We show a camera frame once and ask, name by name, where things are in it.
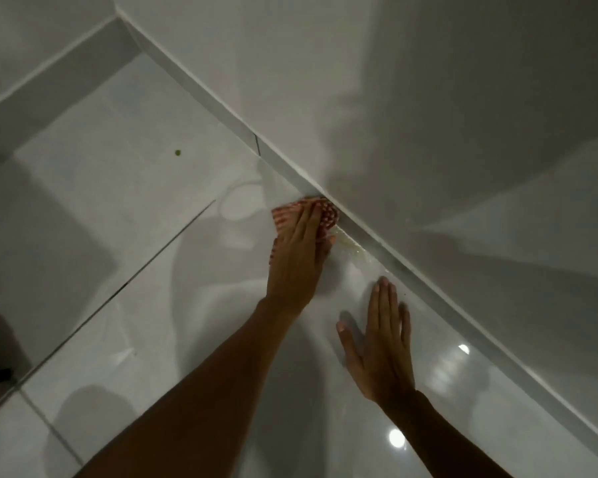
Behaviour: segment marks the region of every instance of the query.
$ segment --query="red cleaning cloth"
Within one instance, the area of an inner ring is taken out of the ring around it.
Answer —
[[[321,205],[321,221],[319,223],[319,230],[317,230],[317,241],[325,239],[328,236],[328,230],[337,224],[337,220],[339,219],[339,210],[335,208],[334,204],[332,204],[323,196],[306,196],[295,202],[291,202],[285,204],[284,206],[280,206],[279,208],[273,209],[271,211],[272,221],[275,222],[277,235],[279,235],[288,224],[293,222],[293,216],[296,215],[296,213],[299,213],[303,206],[305,206],[307,203],[314,204],[316,202]],[[275,255],[275,249],[277,248],[278,240],[278,238],[275,238],[275,241],[272,244],[272,252],[270,253],[270,260],[268,263],[272,262],[272,257]]]

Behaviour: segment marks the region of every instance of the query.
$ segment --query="white wall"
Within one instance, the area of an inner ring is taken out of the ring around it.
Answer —
[[[112,0],[0,0],[0,96],[113,14]]]
[[[598,0],[116,0],[598,426]]]

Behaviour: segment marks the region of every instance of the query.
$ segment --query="hand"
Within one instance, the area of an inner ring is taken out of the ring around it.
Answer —
[[[282,234],[270,264],[266,300],[294,317],[310,303],[334,237],[317,242],[321,207],[305,205]]]
[[[337,322],[337,332],[348,371],[366,398],[385,408],[415,390],[410,313],[387,278],[381,277],[372,289],[363,355],[343,322]]]

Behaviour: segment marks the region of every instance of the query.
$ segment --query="forearm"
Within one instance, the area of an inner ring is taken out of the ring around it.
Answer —
[[[382,406],[434,478],[511,478],[449,424],[418,391]]]
[[[237,332],[93,458],[80,477],[230,476],[293,317],[262,300]]]

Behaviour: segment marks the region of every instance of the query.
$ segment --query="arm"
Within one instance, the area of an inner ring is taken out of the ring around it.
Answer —
[[[266,297],[248,321],[91,459],[80,478],[230,476],[271,362],[312,299],[332,246],[316,242],[318,207],[297,217],[279,236]]]
[[[410,314],[395,286],[381,277],[368,305],[363,357],[350,330],[337,323],[348,370],[363,395],[399,427],[434,478],[510,478],[482,450],[456,431],[416,391],[410,355]]]

